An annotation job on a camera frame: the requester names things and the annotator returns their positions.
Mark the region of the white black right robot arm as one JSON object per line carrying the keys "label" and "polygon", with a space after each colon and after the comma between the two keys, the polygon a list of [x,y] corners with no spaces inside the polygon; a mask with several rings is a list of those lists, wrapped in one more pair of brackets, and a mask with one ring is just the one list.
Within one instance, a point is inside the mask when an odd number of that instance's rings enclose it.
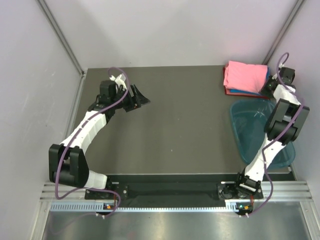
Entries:
{"label": "white black right robot arm", "polygon": [[288,143],[297,139],[306,122],[310,108],[297,95],[293,85],[294,78],[295,70],[281,63],[277,73],[262,88],[264,95],[272,95],[276,105],[264,126],[264,139],[260,149],[233,185],[233,192],[239,198],[254,196],[261,190],[261,182],[268,167]]}

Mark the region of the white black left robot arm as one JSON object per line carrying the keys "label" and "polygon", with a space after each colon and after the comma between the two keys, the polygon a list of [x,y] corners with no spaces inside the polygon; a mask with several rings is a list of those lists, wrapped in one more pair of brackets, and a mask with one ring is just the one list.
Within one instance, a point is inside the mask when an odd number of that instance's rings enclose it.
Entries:
{"label": "white black left robot arm", "polygon": [[109,198],[114,191],[108,177],[89,169],[86,151],[96,135],[116,113],[136,110],[150,103],[138,88],[126,86],[119,76],[100,83],[99,94],[89,106],[83,120],[60,144],[52,144],[48,151],[49,180],[70,187],[94,188],[102,198]]}

